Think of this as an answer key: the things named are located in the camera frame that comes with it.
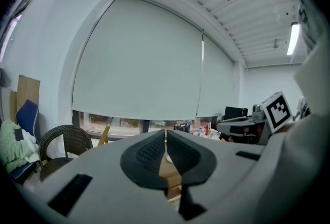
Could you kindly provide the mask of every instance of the wooden board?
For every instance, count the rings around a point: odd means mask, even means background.
[[[167,194],[168,202],[177,200],[180,197],[181,197],[181,190],[180,190],[180,188],[177,187],[177,188],[174,188],[174,189],[170,189],[168,191],[168,194]]]
[[[16,92],[15,91],[11,91],[10,92],[10,119],[12,122],[17,124],[16,121]]]
[[[39,80],[19,75],[19,84],[17,87],[16,96],[16,109],[19,110],[27,99],[39,105],[39,87]]]
[[[167,155],[167,146],[165,144],[165,154],[160,163],[159,176],[167,179],[169,188],[175,188],[181,185],[181,175],[176,170],[174,164],[166,160]]]

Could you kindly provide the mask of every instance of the window shade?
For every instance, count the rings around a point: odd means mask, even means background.
[[[131,119],[194,119],[202,33],[141,0],[116,0],[82,55],[73,109]]]
[[[207,36],[204,36],[202,90],[197,117],[224,114],[233,104],[234,64]]]

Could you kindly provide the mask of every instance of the wooden stick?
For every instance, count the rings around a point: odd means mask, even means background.
[[[104,131],[103,131],[103,134],[102,134],[102,136],[101,136],[101,139],[100,139],[100,141],[98,142],[98,145],[97,145],[97,146],[103,145],[104,143],[108,143],[108,132],[109,132],[109,130],[110,130],[110,126],[111,126],[111,124],[108,124],[108,125],[105,127],[105,129],[104,129]]]

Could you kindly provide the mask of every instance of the ceiling panel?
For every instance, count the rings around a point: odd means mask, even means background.
[[[295,57],[287,57],[291,23],[297,22],[298,0],[194,0],[218,20],[240,49],[248,67],[301,63],[302,40]]]

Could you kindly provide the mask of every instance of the black slot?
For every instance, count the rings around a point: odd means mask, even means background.
[[[244,128],[242,126],[231,126],[229,133],[244,134]]]
[[[63,216],[67,216],[91,180],[90,176],[76,175],[48,205]]]
[[[236,155],[244,157],[244,158],[248,158],[248,159],[251,159],[251,160],[255,160],[255,161],[258,161],[261,157],[260,154],[251,153],[251,152],[244,152],[244,151],[239,151],[239,152],[236,153]]]

